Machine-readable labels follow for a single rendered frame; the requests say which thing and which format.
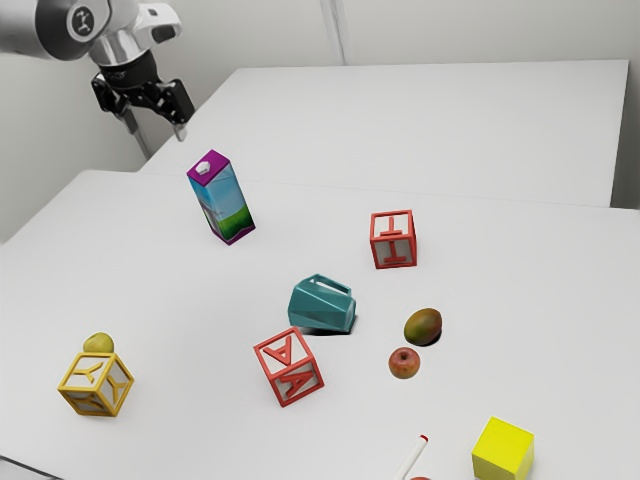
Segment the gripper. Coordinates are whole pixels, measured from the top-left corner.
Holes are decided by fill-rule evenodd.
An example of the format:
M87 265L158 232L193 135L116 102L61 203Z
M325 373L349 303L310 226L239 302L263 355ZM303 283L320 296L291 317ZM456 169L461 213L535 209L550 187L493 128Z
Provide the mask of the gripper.
M91 86L100 108L120 120L129 134L138 132L130 105L157 107L157 113L172 125L177 140L186 139L194 104L181 80L161 83L150 51L126 64L101 66Z

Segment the teal faceted mug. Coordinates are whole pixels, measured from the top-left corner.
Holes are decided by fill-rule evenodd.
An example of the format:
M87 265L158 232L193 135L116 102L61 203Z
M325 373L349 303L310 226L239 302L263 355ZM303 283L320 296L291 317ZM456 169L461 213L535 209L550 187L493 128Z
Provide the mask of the teal faceted mug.
M314 274L295 285L287 314L291 326L349 333L356 317L356 300L349 287Z

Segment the purple and blue drink carton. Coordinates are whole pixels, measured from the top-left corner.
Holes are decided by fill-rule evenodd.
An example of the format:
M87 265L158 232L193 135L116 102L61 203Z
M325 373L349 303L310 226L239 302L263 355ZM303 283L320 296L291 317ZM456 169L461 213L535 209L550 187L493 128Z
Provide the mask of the purple and blue drink carton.
M215 150L194 164L187 176L212 232L232 245L255 223L230 160Z

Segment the yellow-green fruit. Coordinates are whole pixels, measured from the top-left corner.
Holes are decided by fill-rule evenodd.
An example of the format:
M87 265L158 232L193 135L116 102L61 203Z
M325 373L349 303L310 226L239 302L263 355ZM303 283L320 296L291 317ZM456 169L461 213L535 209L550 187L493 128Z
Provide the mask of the yellow-green fruit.
M105 332L96 332L83 342L85 353L113 353L114 350L114 340Z

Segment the red letter block T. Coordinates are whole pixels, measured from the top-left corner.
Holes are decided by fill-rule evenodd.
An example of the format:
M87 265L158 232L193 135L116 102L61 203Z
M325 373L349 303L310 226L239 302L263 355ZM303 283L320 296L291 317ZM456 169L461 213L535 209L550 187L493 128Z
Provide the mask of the red letter block T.
M417 265L417 243L411 210L372 213L369 242L377 269Z

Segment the yellow letter block Y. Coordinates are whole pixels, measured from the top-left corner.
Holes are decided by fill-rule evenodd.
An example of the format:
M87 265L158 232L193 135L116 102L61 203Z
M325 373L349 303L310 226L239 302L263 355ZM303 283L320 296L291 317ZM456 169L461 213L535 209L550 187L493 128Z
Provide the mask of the yellow letter block Y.
M133 384L117 354L81 352L57 390L79 415L116 417Z

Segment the red letter block A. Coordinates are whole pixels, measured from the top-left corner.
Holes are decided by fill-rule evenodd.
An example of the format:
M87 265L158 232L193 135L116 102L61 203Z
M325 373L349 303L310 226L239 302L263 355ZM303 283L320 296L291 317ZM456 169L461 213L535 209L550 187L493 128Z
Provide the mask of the red letter block A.
M297 327L291 327L253 347L281 407L324 386L315 356Z

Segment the green and red mango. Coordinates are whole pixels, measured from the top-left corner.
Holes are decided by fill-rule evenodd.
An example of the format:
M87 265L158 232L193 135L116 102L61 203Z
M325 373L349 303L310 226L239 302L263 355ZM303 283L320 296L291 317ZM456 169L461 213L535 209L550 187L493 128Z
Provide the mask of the green and red mango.
M424 308L414 312L404 326L407 342L416 346L426 346L434 342L441 334L443 320L441 313L433 308Z

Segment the red apple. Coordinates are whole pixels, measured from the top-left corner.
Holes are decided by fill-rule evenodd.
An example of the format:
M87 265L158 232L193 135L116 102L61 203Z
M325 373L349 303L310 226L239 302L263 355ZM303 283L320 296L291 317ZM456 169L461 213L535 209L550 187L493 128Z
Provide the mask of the red apple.
M419 354L412 348L400 347L394 350L388 359L390 373L397 379L414 377L421 366Z

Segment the white marker with red cap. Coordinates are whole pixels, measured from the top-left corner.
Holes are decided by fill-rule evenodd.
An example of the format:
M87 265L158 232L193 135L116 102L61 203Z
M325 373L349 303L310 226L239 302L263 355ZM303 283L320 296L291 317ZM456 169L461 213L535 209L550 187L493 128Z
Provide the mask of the white marker with red cap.
M411 448L409 454L402 461L396 472L394 473L392 480L405 480L411 469L415 465L416 461L424 451L426 445L429 442L429 438L426 435L420 435L414 446Z

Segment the plain yellow cube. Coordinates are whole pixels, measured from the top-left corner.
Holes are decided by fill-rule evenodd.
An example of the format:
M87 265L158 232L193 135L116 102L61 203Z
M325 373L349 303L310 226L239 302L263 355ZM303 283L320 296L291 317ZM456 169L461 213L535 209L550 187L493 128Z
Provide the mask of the plain yellow cube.
M534 435L491 417L472 450L476 480L526 480L534 460Z

